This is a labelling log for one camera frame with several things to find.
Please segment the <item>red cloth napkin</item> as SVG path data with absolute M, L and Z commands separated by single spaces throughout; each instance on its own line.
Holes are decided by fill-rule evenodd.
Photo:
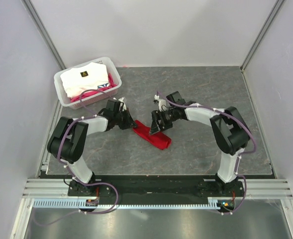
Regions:
M 142 139 L 149 142 L 154 147 L 164 150 L 169 148 L 172 143 L 172 140 L 163 134 L 162 132 L 155 133 L 153 135 L 150 134 L 150 127 L 147 127 L 139 120 L 134 121 L 137 124 L 137 127 L 133 128 L 133 131 Z

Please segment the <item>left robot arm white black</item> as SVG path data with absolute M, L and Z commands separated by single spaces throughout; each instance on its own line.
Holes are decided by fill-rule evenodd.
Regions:
M 123 100 L 111 99 L 105 108 L 91 117 L 61 117 L 47 143 L 47 151 L 68 169 L 86 196 L 96 191 L 95 175 L 83 159 L 87 136 L 109 131 L 115 126 L 126 130 L 136 128 L 137 123 Z

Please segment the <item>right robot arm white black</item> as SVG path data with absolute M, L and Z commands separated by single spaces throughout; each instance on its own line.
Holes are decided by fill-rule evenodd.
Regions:
M 221 150 L 219 180 L 215 183 L 216 193 L 228 195 L 233 190 L 232 181 L 237 178 L 241 155 L 248 142 L 253 139 L 244 119 L 235 107 L 217 109 L 194 101 L 185 101 L 178 91 L 161 98 L 157 92 L 154 103 L 158 109 L 151 112 L 152 124 L 149 134 L 154 135 L 173 127 L 177 120 L 195 121 L 212 128 L 215 142 Z

